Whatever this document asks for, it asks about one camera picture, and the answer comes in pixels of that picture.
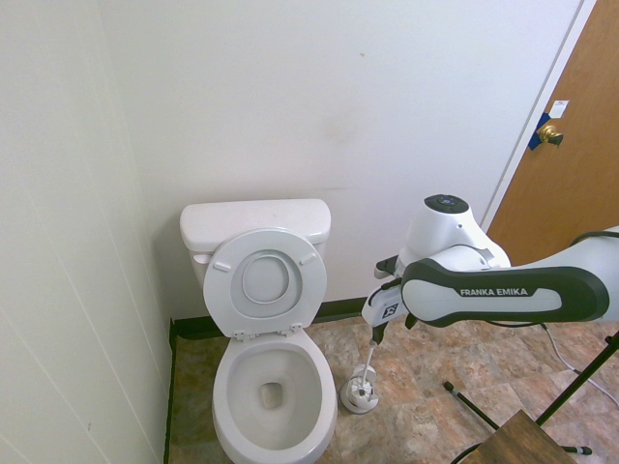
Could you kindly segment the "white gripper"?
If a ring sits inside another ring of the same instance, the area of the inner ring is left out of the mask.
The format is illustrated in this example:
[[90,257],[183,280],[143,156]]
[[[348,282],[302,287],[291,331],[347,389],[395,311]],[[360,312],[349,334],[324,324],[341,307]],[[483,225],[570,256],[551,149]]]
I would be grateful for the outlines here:
[[379,286],[366,300],[362,317],[372,328],[371,341],[374,345],[380,344],[388,322],[408,313],[401,295],[401,279]]

